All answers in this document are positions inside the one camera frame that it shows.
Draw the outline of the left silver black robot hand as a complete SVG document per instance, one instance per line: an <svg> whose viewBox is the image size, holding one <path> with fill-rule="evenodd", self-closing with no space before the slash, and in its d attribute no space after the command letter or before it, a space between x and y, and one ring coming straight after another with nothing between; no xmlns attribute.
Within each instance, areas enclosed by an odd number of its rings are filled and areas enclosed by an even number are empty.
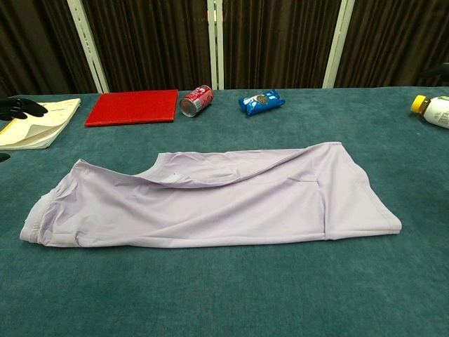
<svg viewBox="0 0 449 337"><path fill-rule="evenodd" d="M40 104L26 98L2 98L1 120L26 119L28 115L43 117L48 110Z"/></svg>

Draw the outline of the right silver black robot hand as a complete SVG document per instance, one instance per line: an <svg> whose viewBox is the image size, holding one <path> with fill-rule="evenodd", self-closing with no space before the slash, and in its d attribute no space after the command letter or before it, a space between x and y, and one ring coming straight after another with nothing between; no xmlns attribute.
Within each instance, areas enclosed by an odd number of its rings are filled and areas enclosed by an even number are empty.
<svg viewBox="0 0 449 337"><path fill-rule="evenodd" d="M449 63L445 62L436 67L425 70L420 73L420 77L425 79L438 77L443 84L448 84Z"/></svg>

